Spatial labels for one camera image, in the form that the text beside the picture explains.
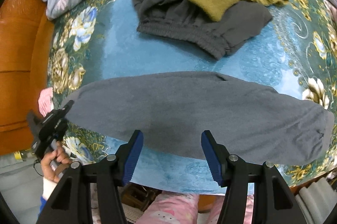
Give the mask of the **grey fleece sweatpants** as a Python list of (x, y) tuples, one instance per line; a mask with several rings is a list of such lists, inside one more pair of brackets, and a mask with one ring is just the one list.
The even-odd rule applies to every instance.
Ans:
[(197, 159), (209, 130), (248, 162), (305, 165), (328, 149), (334, 127), (334, 115), (319, 104), (215, 72), (110, 78), (68, 100), (75, 125), (120, 140), (140, 130), (146, 147)]

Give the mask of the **pink patterned pajama trousers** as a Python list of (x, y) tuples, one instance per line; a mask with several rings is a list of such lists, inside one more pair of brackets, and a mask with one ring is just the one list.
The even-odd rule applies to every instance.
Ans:
[[(93, 223), (101, 223), (98, 207), (96, 184), (91, 184), (91, 212)], [(197, 194), (181, 194), (163, 191), (155, 201), (136, 220), (135, 223), (197, 223)], [(217, 223), (225, 197), (216, 198), (205, 223)], [(251, 223), (253, 218), (254, 196), (247, 196), (245, 218), (243, 223)]]

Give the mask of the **teal floral bed blanket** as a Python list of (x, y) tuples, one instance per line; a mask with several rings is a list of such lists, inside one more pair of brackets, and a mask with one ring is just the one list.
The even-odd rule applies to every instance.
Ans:
[(64, 144), (93, 164), (135, 130), (144, 145), (132, 181), (224, 194), (203, 131), (247, 162), (274, 163), (289, 186), (336, 167), (336, 22), (328, 0), (267, 8), (239, 2), (227, 36), (197, 26), (187, 0), (86, 0), (56, 25), (49, 84), (67, 113)]

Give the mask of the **dark grey sweatpants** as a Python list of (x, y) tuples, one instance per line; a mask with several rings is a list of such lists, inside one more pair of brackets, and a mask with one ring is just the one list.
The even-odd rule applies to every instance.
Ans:
[(132, 0), (137, 12), (138, 32), (188, 41), (215, 59), (232, 55), (257, 36), (272, 20), (260, 3), (239, 1), (212, 21), (200, 7), (188, 0)]

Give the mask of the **orange wooden bed frame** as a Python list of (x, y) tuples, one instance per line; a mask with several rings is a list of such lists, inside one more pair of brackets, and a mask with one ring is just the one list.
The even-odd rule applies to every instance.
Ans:
[(54, 24), (42, 0), (4, 0), (1, 5), (1, 154), (28, 149), (33, 141), (26, 117), (38, 111), (47, 83)]

